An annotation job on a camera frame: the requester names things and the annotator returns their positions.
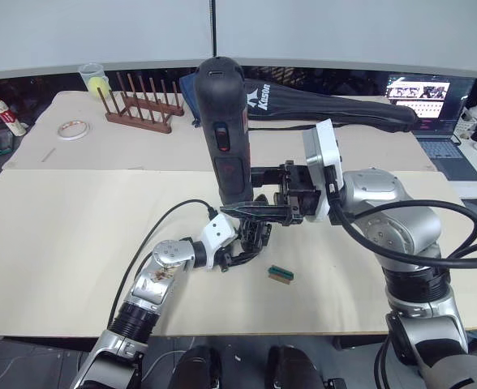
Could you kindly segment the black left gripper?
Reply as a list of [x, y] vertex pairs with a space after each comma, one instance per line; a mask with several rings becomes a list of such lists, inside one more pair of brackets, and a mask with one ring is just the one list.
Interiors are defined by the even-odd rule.
[[[241, 247], [246, 246], [247, 239], [247, 222], [240, 220], [238, 226], [235, 228], [235, 239], [239, 242]], [[246, 264], [257, 257], [262, 250], [253, 250], [248, 252], [242, 252], [234, 256], [234, 245], [220, 248], [216, 253], [216, 265], [219, 266], [221, 272], [227, 272], [231, 267], [240, 266]]]

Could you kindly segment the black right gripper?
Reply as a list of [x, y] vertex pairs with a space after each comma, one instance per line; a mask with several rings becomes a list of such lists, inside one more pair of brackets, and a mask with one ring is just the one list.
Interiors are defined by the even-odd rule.
[[233, 203], [220, 207], [228, 216], [241, 220], [281, 222], [284, 226], [301, 224], [307, 216], [314, 216], [321, 191], [312, 182], [309, 169], [287, 160], [280, 167], [252, 167], [251, 185], [278, 186], [276, 204]]

